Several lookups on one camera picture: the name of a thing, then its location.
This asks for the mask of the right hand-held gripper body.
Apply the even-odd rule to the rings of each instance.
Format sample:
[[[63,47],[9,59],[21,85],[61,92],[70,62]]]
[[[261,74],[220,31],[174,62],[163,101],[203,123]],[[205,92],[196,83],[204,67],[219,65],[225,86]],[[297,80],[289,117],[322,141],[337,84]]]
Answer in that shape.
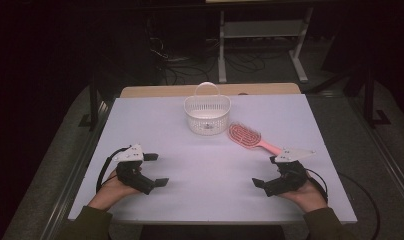
[[[315,155],[312,150],[286,148],[276,156],[275,164],[280,173],[280,177],[265,182],[264,191],[268,197],[279,195],[289,191],[296,191],[308,180],[305,167],[301,160]]]

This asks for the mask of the person's right hand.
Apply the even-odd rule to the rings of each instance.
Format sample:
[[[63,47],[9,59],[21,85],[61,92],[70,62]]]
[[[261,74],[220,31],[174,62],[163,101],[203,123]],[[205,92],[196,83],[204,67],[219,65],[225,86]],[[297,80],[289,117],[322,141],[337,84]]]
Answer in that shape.
[[[304,213],[327,207],[326,200],[315,185],[309,180],[307,180],[298,190],[279,194],[279,197],[292,201]]]

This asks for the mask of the black metal stand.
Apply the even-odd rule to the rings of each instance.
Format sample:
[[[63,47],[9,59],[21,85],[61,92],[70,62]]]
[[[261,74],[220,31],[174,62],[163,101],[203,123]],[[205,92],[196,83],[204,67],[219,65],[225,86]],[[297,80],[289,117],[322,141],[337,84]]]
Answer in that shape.
[[[88,114],[84,114],[81,117],[79,126],[88,127],[90,131],[93,131],[99,122],[99,112],[103,100],[99,94],[95,82],[91,82],[89,84],[88,93],[90,112]]]
[[[374,86],[371,67],[367,66],[365,68],[363,116],[372,129],[375,129],[377,125],[390,124],[390,120],[383,110],[374,109]]]

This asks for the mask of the person's left hand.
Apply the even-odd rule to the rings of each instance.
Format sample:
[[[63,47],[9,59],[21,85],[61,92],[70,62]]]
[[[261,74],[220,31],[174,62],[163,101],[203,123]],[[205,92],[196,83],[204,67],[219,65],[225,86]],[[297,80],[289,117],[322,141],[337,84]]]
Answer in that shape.
[[[112,171],[100,190],[90,200],[88,206],[94,209],[107,211],[123,198],[138,194],[139,191],[124,185],[117,177],[116,171]]]

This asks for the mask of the white metal desk frame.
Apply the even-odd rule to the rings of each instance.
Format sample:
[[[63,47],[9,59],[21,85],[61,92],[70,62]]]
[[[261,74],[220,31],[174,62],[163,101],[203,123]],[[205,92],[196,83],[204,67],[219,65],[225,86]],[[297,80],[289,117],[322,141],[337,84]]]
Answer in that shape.
[[[220,12],[219,24],[219,57],[218,76],[220,83],[226,83],[226,66],[224,42],[226,39],[257,37],[296,37],[296,46],[288,51],[295,72],[301,83],[307,83],[308,77],[300,62],[299,55],[308,31],[314,8],[309,7],[302,19],[266,20],[266,21],[234,21],[225,20],[225,13]]]

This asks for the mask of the pink hairbrush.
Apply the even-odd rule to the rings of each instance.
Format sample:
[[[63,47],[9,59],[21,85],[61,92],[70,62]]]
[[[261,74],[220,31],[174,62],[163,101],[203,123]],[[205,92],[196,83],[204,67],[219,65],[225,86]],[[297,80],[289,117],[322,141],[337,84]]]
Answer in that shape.
[[[280,148],[264,141],[259,132],[241,123],[232,123],[228,129],[228,136],[235,143],[248,149],[262,147],[276,156],[282,152]]]

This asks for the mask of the white plastic basket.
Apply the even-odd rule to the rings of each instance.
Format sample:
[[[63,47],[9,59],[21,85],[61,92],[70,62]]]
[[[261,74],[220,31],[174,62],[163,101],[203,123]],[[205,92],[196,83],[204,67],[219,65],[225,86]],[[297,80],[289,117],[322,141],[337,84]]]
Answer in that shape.
[[[204,87],[213,87],[213,95],[201,95]],[[231,100],[222,95],[220,89],[211,82],[199,84],[192,96],[184,100],[184,112],[189,129],[198,135],[212,136],[224,132],[229,125]]]

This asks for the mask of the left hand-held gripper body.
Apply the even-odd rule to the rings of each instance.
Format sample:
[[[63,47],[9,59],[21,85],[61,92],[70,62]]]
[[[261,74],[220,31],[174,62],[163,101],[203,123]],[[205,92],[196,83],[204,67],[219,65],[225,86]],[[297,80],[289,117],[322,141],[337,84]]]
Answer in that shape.
[[[113,160],[117,163],[117,177],[124,185],[146,195],[155,188],[155,182],[141,173],[140,167],[144,161],[144,154],[140,144],[120,150],[113,156]]]

